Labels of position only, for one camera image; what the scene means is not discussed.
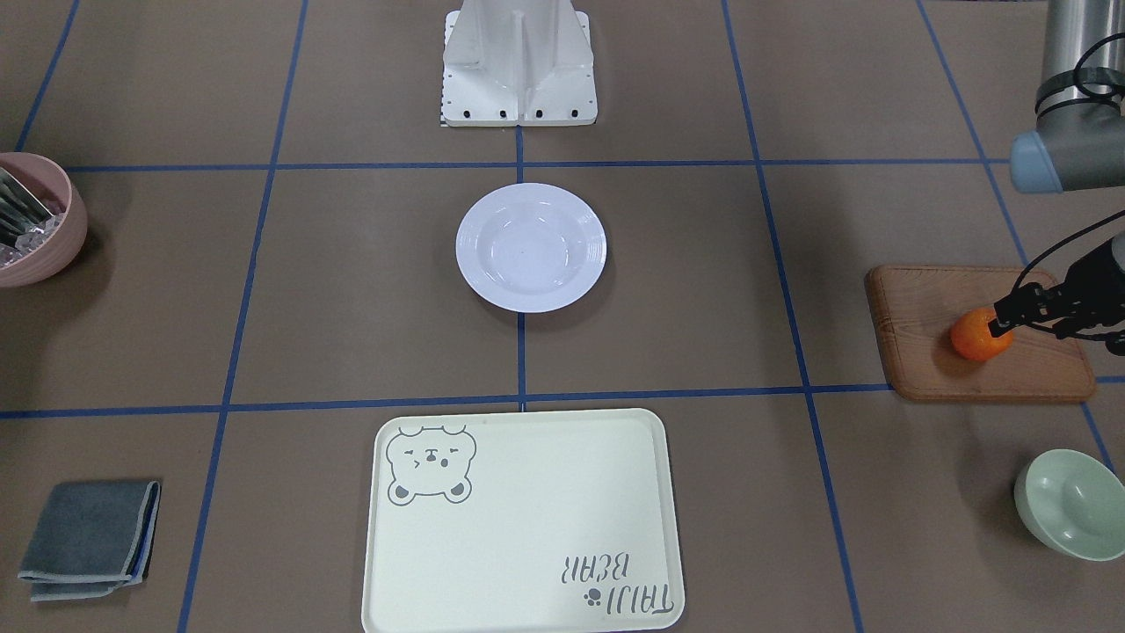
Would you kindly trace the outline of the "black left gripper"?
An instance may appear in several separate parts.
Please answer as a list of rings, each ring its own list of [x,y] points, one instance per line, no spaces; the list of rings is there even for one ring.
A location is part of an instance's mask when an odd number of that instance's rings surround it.
[[[1113,355],[1124,356],[1122,331],[1089,335],[1094,327],[1113,327],[1124,317],[1124,233],[1117,233],[1068,269],[1062,283],[1046,291],[1043,284],[1017,284],[993,304],[988,322],[993,340],[1020,327],[1054,322],[1048,328],[1058,340],[1102,342]]]

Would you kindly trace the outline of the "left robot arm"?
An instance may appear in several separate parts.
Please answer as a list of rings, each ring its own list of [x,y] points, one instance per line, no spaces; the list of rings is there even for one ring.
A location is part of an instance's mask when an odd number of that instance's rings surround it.
[[[1010,150],[1022,193],[1066,193],[1124,184],[1120,1],[1051,1],[1046,16],[1036,126]],[[1116,234],[1069,265],[1060,284],[1018,275],[994,302],[989,335],[1020,327],[1058,340],[1100,342],[1124,352],[1124,236]]]

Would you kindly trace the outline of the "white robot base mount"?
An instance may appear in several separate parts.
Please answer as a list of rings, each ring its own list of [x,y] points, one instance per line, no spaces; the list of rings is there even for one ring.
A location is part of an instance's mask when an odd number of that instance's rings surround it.
[[[443,36],[442,125],[598,120],[591,21],[570,1],[465,1],[446,13]]]

